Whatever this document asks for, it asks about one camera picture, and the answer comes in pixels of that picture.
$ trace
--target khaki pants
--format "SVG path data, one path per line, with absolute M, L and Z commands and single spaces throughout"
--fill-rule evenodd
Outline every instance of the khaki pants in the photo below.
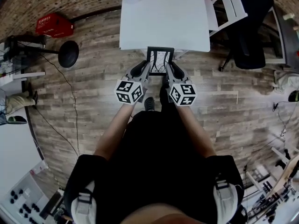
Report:
M 25 106 L 35 105 L 36 102 L 32 98 L 27 98 L 29 92 L 25 91 L 24 93 L 15 94 L 9 97 L 6 97 L 6 115 L 13 113 Z

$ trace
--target wooden floor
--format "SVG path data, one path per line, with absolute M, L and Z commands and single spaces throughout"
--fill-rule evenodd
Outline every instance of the wooden floor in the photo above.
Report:
M 120 11 L 116 11 L 79 21 L 72 37 L 47 42 L 49 49 L 59 49 L 67 40 L 76 41 L 80 47 L 79 59 L 70 69 L 61 68 L 56 55 L 46 57 L 73 86 L 81 154 L 93 153 L 97 140 L 121 106 L 113 93 L 116 80 L 125 74 L 127 68 L 144 59 L 139 51 L 119 49 L 120 16 Z M 258 163 L 269 166 L 275 162 L 274 153 L 265 144 L 280 135 L 283 124 L 278 118 L 278 111 L 272 112 L 272 106 L 273 102 L 287 100 L 289 93 L 280 95 L 271 87 L 273 72 L 279 69 L 278 66 L 241 70 L 231 61 L 224 72 L 219 72 L 218 66 L 227 54 L 228 50 L 213 45 L 211 52 L 189 52 L 177 64 L 188 71 L 197 86 L 199 94 L 192 110 L 209 132 L 217 154 L 232 155 L 242 173 L 249 159 L 249 170 Z M 39 93 L 38 110 L 77 150 L 76 113 L 69 85 L 42 57 L 29 71 L 46 72 L 43 77 L 31 79 L 33 88 Z M 146 94 L 156 99 L 158 110 L 161 108 L 158 99 L 160 86 L 161 78 L 151 77 Z M 289 119 L 295 105 L 279 105 L 284 121 Z M 143 105 L 138 104 L 134 114 L 142 109 Z M 299 109 L 287 125 L 285 135 L 286 143 L 295 146 L 299 138 L 297 111 Z M 29 113 L 37 141 L 50 168 L 35 176 L 35 179 L 42 190 L 51 196 L 58 188 L 53 175 L 65 187 L 77 156 L 36 110 L 30 107 Z M 282 139 L 276 139 L 272 145 L 280 150 L 284 146 Z

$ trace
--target red basket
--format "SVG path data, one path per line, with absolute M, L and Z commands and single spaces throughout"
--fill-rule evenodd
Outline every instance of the red basket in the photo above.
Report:
M 70 36 L 74 33 L 74 24 L 64 17 L 52 13 L 37 21 L 36 33 L 54 38 Z

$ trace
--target black shirt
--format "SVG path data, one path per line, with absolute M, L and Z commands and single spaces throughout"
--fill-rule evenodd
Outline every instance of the black shirt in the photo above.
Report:
M 219 171 L 242 185 L 231 156 L 207 159 L 193 148 L 178 116 L 140 112 L 128 124 L 111 160 L 82 155 L 65 190 L 71 202 L 95 180 L 97 223 L 119 224 L 135 210 L 152 203 L 172 205 L 199 221 L 217 223 L 213 189 Z

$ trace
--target brick wall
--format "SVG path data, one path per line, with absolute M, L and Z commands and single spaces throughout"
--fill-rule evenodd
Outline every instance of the brick wall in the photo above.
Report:
M 276 0 L 286 11 L 294 12 L 299 21 L 299 0 Z M 0 6 L 0 40 L 8 35 L 35 32 L 38 18 L 61 12 L 68 18 L 121 4 L 121 0 L 5 0 Z

